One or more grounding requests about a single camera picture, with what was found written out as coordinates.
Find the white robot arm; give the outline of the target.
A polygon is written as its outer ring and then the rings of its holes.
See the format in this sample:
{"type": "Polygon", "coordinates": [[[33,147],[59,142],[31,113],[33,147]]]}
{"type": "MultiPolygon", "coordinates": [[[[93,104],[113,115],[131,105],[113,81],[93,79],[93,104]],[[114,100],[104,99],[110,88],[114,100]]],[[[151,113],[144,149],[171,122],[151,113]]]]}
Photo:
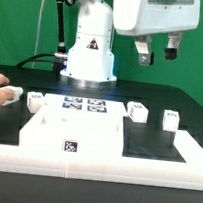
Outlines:
{"type": "Polygon", "coordinates": [[[114,76],[112,32],[133,36],[139,54],[138,63],[153,62],[150,47],[153,34],[169,38],[164,55],[177,58],[182,33],[199,23],[201,0],[80,0],[77,37],[69,49],[67,67],[61,78],[81,87],[98,87],[117,82],[114,76]]]}

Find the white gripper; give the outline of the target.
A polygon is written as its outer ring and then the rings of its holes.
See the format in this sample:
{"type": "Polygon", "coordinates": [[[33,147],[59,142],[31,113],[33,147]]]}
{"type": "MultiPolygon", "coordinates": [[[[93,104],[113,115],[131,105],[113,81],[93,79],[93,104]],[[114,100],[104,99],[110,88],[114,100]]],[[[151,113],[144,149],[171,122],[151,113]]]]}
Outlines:
{"type": "Polygon", "coordinates": [[[140,65],[154,62],[150,34],[169,33],[166,60],[177,58],[182,31],[199,23],[201,0],[113,0],[113,23],[118,34],[134,36],[140,65]]]}

